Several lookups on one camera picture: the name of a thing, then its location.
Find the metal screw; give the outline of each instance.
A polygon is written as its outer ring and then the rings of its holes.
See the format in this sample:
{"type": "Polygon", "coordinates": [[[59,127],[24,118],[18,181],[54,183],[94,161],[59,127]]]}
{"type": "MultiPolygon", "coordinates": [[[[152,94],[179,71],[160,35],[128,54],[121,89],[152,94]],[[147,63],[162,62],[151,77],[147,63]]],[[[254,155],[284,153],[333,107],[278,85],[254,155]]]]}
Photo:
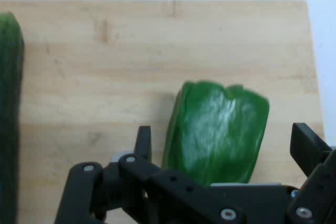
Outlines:
{"type": "Polygon", "coordinates": [[[134,162],[135,161],[135,157],[127,157],[126,158],[126,162],[134,162]]]}
{"type": "Polygon", "coordinates": [[[90,172],[94,169],[95,167],[93,165],[87,165],[84,167],[85,172],[90,172]]]}
{"type": "Polygon", "coordinates": [[[220,216],[224,220],[234,220],[237,218],[236,212],[234,212],[232,209],[225,208],[221,211],[220,216]]]}
{"type": "Polygon", "coordinates": [[[296,209],[296,214],[303,219],[309,219],[313,216],[313,213],[306,207],[296,209]]]}
{"type": "Polygon", "coordinates": [[[299,193],[299,190],[293,190],[290,196],[292,196],[292,198],[295,198],[298,193],[299,193]]]}

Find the green bell pepper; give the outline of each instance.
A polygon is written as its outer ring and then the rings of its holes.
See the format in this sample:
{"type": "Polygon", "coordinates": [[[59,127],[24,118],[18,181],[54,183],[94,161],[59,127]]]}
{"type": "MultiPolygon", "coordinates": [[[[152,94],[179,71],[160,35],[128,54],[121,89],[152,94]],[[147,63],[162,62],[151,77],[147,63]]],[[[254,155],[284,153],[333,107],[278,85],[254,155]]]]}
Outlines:
{"type": "Polygon", "coordinates": [[[162,168],[208,186],[247,183],[269,112],[268,100],[242,85],[186,82],[169,122],[162,168]]]}

